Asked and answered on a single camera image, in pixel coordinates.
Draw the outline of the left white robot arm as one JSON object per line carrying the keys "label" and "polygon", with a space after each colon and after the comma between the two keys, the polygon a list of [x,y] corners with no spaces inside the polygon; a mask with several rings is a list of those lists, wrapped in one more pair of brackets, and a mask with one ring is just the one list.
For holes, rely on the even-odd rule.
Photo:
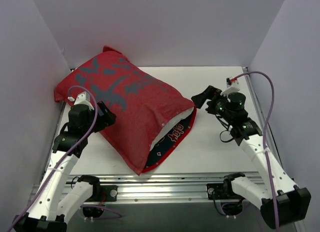
{"label": "left white robot arm", "polygon": [[49,165],[36,195],[13,220],[15,231],[66,231],[70,219],[87,200],[98,201],[103,195],[98,177],[82,175],[71,192],[61,197],[70,172],[88,144],[88,137],[113,125],[116,115],[102,101],[94,106],[85,101],[75,103],[68,118],[54,140]]}

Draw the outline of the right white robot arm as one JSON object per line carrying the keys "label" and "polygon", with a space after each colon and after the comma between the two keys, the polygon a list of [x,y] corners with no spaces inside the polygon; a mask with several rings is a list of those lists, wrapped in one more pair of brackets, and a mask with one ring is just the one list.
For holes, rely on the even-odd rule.
{"label": "right white robot arm", "polygon": [[207,104],[209,114],[226,121],[231,137],[249,157],[265,184],[260,187],[242,172],[229,174],[223,180],[224,196],[234,198],[237,195],[246,199],[260,210],[272,229],[305,219],[311,194],[307,188],[299,188],[273,153],[263,147],[263,133],[245,110],[245,95],[232,92],[224,96],[220,89],[208,86],[191,99],[197,108]]}

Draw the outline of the white pillow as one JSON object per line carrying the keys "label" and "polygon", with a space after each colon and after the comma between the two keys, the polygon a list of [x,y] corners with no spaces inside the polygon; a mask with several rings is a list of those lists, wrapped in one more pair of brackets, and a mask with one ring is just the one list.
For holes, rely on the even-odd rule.
{"label": "white pillow", "polygon": [[186,119],[192,112],[194,108],[189,108],[181,113],[177,112],[176,116],[173,117],[169,122],[166,124],[162,124],[162,129],[160,133],[155,137],[153,142],[150,144],[150,151],[154,148],[154,146],[181,120]]}

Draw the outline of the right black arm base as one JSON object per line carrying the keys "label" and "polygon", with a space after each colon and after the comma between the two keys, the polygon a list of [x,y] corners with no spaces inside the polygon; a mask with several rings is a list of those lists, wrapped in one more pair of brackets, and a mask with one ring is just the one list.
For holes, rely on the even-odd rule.
{"label": "right black arm base", "polygon": [[241,199],[239,195],[228,194],[226,189],[224,189],[223,183],[208,183],[206,190],[209,200]]}

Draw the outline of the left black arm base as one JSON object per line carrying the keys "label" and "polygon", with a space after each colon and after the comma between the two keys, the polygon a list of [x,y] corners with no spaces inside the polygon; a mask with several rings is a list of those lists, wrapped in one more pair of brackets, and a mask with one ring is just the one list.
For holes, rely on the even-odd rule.
{"label": "left black arm base", "polygon": [[92,195],[86,202],[115,202],[118,195],[116,185],[97,185],[93,187]]}

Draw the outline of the red printed pillowcase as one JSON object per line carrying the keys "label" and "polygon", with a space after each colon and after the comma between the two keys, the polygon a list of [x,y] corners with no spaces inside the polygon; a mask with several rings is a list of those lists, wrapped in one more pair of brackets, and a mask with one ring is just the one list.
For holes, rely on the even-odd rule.
{"label": "red printed pillowcase", "polygon": [[[197,109],[176,88],[131,63],[121,52],[102,52],[66,76],[54,89],[56,102],[67,101],[84,89],[116,115],[102,136],[136,174],[157,168],[190,132]],[[193,112],[176,124],[150,151],[150,144],[177,112]]]}

